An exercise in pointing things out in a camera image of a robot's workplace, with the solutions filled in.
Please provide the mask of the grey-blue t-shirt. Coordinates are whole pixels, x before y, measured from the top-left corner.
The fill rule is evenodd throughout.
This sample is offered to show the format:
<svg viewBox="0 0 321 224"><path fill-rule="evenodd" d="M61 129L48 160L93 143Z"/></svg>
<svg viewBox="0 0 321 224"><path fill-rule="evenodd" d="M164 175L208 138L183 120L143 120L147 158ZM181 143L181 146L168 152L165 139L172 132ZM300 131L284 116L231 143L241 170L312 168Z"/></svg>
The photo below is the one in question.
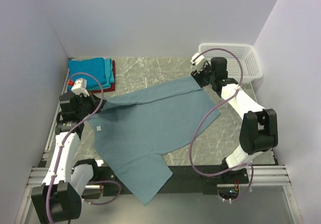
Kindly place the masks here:
<svg viewBox="0 0 321 224"><path fill-rule="evenodd" d="M89 125L94 148L147 205L172 176L163 155L190 143L220 116L191 76L108 98Z"/></svg>

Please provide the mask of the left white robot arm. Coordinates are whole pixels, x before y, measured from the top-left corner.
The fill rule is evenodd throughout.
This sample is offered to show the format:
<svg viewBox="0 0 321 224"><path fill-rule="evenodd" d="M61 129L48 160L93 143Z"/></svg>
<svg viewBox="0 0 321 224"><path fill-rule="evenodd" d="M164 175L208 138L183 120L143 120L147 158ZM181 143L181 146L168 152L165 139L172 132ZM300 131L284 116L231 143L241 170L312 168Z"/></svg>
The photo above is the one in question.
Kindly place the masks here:
<svg viewBox="0 0 321 224"><path fill-rule="evenodd" d="M41 186L34 187L31 194L40 223L78 219L85 186L100 180L94 159L77 163L73 160L86 119L101 111L106 100L92 93L85 96L67 92L59 97L59 104L61 110L56 118L56 142L51 164Z"/></svg>

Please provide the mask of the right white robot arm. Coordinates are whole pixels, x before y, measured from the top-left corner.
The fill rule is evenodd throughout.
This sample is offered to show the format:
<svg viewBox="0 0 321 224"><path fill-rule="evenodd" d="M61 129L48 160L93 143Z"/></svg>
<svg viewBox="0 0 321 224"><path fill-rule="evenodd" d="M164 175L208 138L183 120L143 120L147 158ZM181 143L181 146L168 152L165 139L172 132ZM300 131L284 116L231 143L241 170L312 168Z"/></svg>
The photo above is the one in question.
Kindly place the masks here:
<svg viewBox="0 0 321 224"><path fill-rule="evenodd" d="M238 177L238 170L246 168L254 158L277 146L276 112L259 105L241 88L240 81L228 76L225 58L214 57L211 61L192 59L191 64L196 68L191 73L196 83L200 87L210 85L242 120L239 146L223 159L221 171L213 174L220 176L225 183L232 183Z"/></svg>

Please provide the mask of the white plastic basket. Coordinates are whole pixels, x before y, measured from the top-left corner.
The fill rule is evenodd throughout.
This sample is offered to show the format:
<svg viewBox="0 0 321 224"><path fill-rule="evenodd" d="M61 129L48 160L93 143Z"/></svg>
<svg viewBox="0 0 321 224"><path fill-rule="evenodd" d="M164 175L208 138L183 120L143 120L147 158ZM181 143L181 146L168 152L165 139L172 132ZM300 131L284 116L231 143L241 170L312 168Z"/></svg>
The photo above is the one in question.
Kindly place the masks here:
<svg viewBox="0 0 321 224"><path fill-rule="evenodd" d="M199 45L199 53L211 48L222 48L232 52L240 61L243 69L242 83L250 83L263 76L262 67L253 46L236 43L202 43ZM222 50L209 51L203 55L208 61L213 57L227 59L227 71L230 78L240 81L241 71L237 60L229 53Z"/></svg>

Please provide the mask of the folded dark red t-shirt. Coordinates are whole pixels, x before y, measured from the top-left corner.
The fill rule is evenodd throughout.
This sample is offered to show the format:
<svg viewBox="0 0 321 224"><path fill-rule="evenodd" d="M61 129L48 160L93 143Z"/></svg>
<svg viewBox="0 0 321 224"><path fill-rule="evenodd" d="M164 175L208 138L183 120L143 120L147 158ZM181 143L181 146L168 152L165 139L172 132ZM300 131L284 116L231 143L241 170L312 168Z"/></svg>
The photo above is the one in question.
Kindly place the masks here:
<svg viewBox="0 0 321 224"><path fill-rule="evenodd" d="M101 84L104 91L115 90L115 69L114 61L111 58L92 58L86 60L71 59L68 62L69 79L75 82L79 78L84 78L87 81L86 89L88 91L100 92L99 84L91 77L76 73L88 73L95 77Z"/></svg>

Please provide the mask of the folded blue t-shirt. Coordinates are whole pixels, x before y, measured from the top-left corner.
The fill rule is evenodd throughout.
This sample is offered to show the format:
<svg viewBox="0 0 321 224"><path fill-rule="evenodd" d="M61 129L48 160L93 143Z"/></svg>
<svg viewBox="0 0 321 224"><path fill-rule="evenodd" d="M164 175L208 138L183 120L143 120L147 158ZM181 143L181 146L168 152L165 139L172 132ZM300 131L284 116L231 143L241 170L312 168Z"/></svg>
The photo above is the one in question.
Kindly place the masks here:
<svg viewBox="0 0 321 224"><path fill-rule="evenodd" d="M96 78L101 85L107 83L105 75L105 62L103 58L92 58L86 60L73 60L70 59L68 62L69 68L69 79L72 79L74 82L76 79L84 78L87 81L87 89L95 88L98 86L98 83L91 78L90 76L79 74L87 73Z"/></svg>

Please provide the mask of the folded teal t-shirt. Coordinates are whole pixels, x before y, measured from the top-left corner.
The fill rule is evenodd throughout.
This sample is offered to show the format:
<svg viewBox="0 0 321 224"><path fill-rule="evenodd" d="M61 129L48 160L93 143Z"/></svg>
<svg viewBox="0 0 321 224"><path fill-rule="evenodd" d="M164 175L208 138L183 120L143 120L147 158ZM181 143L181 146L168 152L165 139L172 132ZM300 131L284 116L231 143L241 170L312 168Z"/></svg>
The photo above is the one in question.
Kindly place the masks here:
<svg viewBox="0 0 321 224"><path fill-rule="evenodd" d="M113 73L113 60L110 58L92 58L87 60L87 73L96 78L103 89L111 88L115 82Z"/></svg>

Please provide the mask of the black base beam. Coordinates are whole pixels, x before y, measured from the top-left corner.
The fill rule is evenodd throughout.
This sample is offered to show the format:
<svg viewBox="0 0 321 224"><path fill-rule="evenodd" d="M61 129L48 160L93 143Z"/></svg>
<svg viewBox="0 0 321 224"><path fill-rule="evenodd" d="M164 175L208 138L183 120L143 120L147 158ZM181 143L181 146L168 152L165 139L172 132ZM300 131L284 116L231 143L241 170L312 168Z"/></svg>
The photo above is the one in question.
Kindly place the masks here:
<svg viewBox="0 0 321 224"><path fill-rule="evenodd" d="M224 170L223 165L199 165L196 166L201 172L216 173ZM120 184L120 194L132 194L132 192L116 177L110 167L101 166L99 168L99 177L97 180L113 180ZM202 193L218 194L218 185L248 184L249 174L246 169L229 171L219 176L206 177L197 174L191 166L169 166L173 175L158 191L160 194L176 193ZM113 196L118 193L118 186L115 184L104 183L103 196Z"/></svg>

